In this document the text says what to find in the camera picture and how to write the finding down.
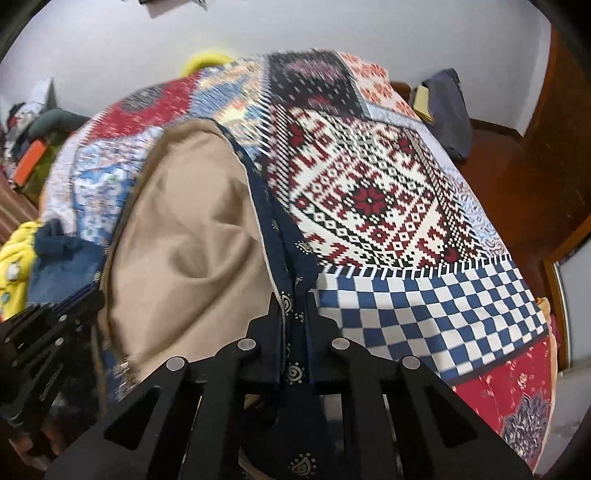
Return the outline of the navy patterned garment beige lining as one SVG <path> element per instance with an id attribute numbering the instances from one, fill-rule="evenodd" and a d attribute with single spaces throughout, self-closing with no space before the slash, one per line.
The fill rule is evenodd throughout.
<path id="1" fill-rule="evenodd" d="M 209 119 L 167 129 L 148 150 L 113 234 L 99 317 L 135 381 L 173 356 L 197 361 L 270 323 L 276 394 L 245 405 L 239 462 L 256 478 L 327 479 L 338 465 L 311 390 L 315 254 L 256 165 Z"/>

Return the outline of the blue denim garment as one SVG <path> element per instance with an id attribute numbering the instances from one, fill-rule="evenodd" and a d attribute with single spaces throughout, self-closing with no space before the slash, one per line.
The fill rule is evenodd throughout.
<path id="1" fill-rule="evenodd" d="M 36 258 L 27 289 L 27 304 L 59 303 L 100 278 L 105 260 L 102 246 L 69 236 L 59 219 L 35 233 Z"/>

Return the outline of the yellow cartoon fleece garment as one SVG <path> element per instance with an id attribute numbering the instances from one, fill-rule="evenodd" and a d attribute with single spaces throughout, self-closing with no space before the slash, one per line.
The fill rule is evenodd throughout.
<path id="1" fill-rule="evenodd" d="M 22 223 L 0 251 L 1 320 L 6 321 L 26 306 L 31 270 L 36 259 L 35 234 L 39 220 Z"/>

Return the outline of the patchwork patterned bedspread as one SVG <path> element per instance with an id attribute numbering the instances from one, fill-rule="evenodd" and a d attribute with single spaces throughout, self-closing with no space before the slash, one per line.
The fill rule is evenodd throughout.
<path id="1" fill-rule="evenodd" d="M 377 64 L 325 50 L 273 53 L 139 90 L 63 145 L 45 224 L 100 245 L 91 330 L 106 414 L 142 381 L 102 333 L 113 234 L 148 150 L 189 120 L 228 129 L 318 263 L 308 295 L 370 354 L 421 360 L 529 466 L 552 410 L 548 323 L 478 199 Z M 342 402 L 321 395 L 337 461 Z"/>

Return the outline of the cluttered side table pile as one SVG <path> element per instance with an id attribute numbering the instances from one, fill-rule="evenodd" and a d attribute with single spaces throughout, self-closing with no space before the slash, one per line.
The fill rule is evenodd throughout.
<path id="1" fill-rule="evenodd" d="M 66 139 L 88 118 L 56 105 L 51 78 L 38 81 L 1 125 L 1 172 L 11 189 L 38 204 L 50 168 Z"/>

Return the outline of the dark wooden door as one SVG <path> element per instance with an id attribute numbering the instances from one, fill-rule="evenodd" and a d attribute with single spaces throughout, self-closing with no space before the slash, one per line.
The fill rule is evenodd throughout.
<path id="1" fill-rule="evenodd" d="M 550 268 L 590 224 L 590 72 L 551 32 L 546 75 L 524 135 L 474 122 L 460 171 L 537 297 L 550 299 L 562 337 L 566 315 Z"/>

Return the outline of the yellow pillow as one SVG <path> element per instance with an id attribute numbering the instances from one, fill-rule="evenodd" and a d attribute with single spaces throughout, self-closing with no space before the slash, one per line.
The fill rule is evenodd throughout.
<path id="1" fill-rule="evenodd" d="M 187 77 L 198 71 L 211 68 L 216 66 L 221 66 L 225 64 L 229 64 L 235 61 L 232 57 L 228 55 L 218 53 L 218 52 L 201 52 L 192 55 L 183 65 L 180 76 Z"/>

